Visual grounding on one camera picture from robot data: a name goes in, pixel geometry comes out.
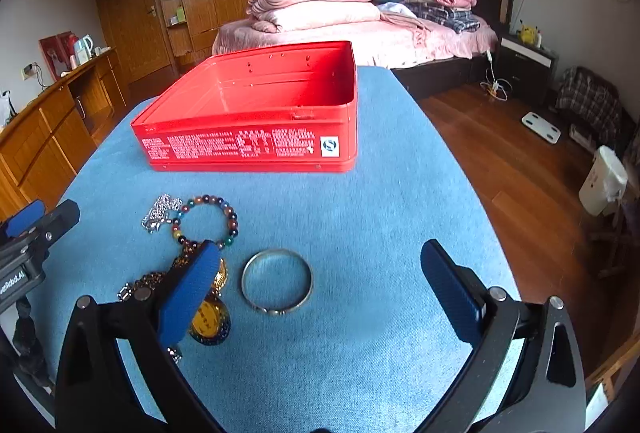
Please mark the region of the wide silver bangle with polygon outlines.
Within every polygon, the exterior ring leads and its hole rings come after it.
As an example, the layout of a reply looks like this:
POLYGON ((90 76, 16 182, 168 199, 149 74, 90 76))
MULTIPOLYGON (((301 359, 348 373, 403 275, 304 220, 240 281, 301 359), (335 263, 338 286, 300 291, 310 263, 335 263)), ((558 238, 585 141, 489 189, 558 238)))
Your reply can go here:
POLYGON ((262 250, 246 261, 240 287, 245 302, 254 311, 283 316, 307 303, 314 289, 314 272, 297 252, 262 250))

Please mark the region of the wooden sideboard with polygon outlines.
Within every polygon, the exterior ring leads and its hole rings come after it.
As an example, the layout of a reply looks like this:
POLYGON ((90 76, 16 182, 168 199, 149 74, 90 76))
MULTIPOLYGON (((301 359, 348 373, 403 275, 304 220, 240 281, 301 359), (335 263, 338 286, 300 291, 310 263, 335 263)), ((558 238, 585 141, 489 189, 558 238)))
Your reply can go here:
POLYGON ((48 210, 130 109, 110 49, 48 87, 1 132, 1 217, 36 200, 48 210))

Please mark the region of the blue table cloth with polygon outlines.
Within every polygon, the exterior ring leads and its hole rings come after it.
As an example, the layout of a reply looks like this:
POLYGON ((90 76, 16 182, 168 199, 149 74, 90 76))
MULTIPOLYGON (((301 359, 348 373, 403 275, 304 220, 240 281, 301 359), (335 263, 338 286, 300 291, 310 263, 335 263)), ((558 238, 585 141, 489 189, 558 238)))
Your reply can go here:
POLYGON ((343 174, 160 173, 128 122, 81 169, 66 196, 79 223, 50 251, 29 295, 50 366, 70 313, 89 294, 111 302, 130 280, 167 268, 168 229, 142 217, 163 193, 210 193, 239 216, 224 252, 228 339, 181 342, 180 368, 230 432, 411 432, 469 355, 425 280, 424 242, 488 286, 516 286, 495 231, 445 141, 390 71, 358 72, 358 156, 343 174), (300 254, 311 297, 283 316, 254 311, 241 293, 246 261, 267 249, 300 254))

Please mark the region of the white plastic bag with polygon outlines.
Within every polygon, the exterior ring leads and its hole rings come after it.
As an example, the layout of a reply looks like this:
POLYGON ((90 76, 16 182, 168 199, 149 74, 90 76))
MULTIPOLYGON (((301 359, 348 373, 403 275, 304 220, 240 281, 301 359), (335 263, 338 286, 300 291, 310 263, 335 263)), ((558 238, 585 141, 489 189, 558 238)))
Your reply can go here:
POLYGON ((14 118, 16 111, 13 107, 11 94, 8 90, 0 93, 0 128, 3 130, 14 118))

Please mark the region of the white bin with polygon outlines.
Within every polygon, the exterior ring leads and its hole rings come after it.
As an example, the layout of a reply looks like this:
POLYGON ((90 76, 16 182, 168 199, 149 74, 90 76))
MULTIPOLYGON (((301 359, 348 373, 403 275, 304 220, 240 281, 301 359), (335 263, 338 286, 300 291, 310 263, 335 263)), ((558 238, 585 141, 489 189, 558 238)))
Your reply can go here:
POLYGON ((611 203, 623 197, 628 182, 624 164, 616 153, 600 146, 594 153, 589 174, 578 191, 582 207, 592 216, 600 215, 611 203))

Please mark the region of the white bathroom scale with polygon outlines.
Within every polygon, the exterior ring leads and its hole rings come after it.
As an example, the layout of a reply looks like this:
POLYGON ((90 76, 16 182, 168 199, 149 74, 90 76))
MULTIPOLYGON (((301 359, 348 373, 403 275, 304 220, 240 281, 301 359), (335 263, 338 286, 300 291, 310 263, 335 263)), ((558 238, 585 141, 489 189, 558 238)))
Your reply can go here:
POLYGON ((521 122, 525 127, 551 145, 556 145, 560 140, 561 131, 541 115, 533 111, 526 113, 526 115, 521 119, 521 122))

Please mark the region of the red framed picture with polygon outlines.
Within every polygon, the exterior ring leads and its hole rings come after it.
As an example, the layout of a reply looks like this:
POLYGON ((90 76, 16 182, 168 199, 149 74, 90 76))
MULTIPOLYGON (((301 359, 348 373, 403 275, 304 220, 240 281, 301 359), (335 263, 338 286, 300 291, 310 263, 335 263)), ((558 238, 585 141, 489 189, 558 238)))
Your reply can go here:
POLYGON ((78 41, 75 33, 66 31, 42 38, 39 41, 44 62, 53 78, 58 81, 63 72, 74 70, 72 59, 75 56, 74 44, 78 41))

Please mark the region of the white electric kettle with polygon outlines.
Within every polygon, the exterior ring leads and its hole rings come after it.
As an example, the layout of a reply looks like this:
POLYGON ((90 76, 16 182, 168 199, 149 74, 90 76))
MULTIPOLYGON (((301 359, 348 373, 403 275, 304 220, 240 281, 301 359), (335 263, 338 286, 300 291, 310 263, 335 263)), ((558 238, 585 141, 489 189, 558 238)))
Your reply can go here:
POLYGON ((79 37, 75 41, 74 53, 79 66, 82 66, 93 58, 93 49, 94 41, 89 34, 79 37))

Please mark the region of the red metal tin box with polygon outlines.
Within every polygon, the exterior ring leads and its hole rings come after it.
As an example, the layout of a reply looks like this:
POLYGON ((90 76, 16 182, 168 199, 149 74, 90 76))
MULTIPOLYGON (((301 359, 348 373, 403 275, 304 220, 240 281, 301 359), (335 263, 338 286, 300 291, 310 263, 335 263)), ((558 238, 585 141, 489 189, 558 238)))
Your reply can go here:
POLYGON ((346 173, 358 156, 352 43, 210 57, 131 122, 156 171, 346 173))

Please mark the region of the dark nightstand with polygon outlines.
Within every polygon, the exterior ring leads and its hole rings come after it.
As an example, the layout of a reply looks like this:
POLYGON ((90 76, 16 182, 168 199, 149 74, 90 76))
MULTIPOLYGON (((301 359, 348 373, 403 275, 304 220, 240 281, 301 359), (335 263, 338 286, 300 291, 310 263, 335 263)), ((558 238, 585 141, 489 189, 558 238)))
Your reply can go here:
POLYGON ((496 71, 512 86, 514 97, 540 107, 554 80, 559 57, 555 52, 522 43, 513 35, 500 38, 496 71))

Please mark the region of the bed with pink cover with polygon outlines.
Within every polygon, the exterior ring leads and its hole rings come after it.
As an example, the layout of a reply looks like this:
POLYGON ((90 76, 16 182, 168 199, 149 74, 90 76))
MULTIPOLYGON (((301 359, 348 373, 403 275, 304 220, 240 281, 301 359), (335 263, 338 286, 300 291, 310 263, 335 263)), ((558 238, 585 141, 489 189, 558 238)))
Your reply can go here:
POLYGON ((497 49, 499 37, 484 22, 478 30, 460 34, 437 23, 410 21, 398 26, 385 19, 267 33, 255 30, 245 19, 226 23, 218 30, 213 53, 327 41, 349 41, 357 66, 392 70, 406 89, 426 97, 475 82, 480 63, 497 49))

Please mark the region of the plaid bag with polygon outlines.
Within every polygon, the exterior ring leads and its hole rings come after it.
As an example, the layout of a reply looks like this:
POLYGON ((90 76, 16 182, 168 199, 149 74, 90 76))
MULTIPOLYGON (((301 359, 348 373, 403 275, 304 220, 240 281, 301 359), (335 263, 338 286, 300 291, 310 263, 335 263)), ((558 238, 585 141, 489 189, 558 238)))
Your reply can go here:
POLYGON ((555 107, 587 123, 602 145, 614 148, 620 138, 623 106, 617 88, 585 67, 566 69, 555 107))

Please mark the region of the yellow pikachu plush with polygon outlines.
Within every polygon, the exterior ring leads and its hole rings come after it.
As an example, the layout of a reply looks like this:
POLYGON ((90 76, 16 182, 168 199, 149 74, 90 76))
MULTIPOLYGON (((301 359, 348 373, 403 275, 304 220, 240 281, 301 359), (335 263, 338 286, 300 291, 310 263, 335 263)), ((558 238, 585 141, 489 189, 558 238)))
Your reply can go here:
POLYGON ((530 26, 521 22, 520 30, 518 31, 518 38, 525 45, 536 47, 538 45, 538 28, 536 26, 530 26))

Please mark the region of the plaid folded clothes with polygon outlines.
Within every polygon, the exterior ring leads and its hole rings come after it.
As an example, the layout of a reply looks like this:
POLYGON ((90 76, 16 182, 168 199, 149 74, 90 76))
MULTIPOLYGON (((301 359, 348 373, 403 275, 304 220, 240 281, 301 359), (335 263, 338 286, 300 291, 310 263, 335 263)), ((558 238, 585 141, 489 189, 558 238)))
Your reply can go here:
POLYGON ((471 9, 452 8, 430 0, 404 0, 404 5, 418 18, 446 26, 457 34, 475 32, 482 26, 471 9))

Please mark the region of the lower pink folded quilt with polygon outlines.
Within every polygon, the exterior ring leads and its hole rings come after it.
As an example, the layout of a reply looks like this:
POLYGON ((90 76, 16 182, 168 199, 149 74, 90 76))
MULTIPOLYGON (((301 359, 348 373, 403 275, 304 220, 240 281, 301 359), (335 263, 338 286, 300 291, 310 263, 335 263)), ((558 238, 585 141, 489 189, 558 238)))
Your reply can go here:
POLYGON ((371 3, 303 2, 288 7, 250 14, 252 28, 259 32, 282 33, 380 20, 371 3))

